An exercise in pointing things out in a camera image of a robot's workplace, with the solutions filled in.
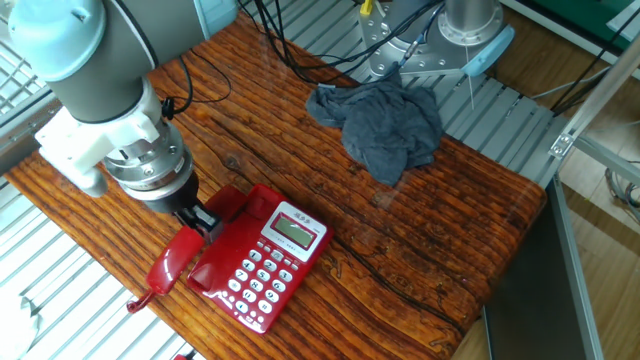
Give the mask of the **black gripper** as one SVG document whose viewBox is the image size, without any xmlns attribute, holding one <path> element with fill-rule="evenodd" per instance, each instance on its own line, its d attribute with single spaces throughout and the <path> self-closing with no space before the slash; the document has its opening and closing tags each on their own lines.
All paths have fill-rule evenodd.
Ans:
<svg viewBox="0 0 640 360">
<path fill-rule="evenodd" d="M 174 217 L 182 225 L 202 235 L 206 243 L 213 243 L 223 229 L 223 221 L 203 205 L 197 206 L 196 214 L 193 206 L 199 202 L 198 190 L 199 179 L 195 173 L 192 173 L 188 180 L 172 194 L 156 200 L 143 200 L 143 203 L 158 213 L 174 212 Z"/>
</svg>

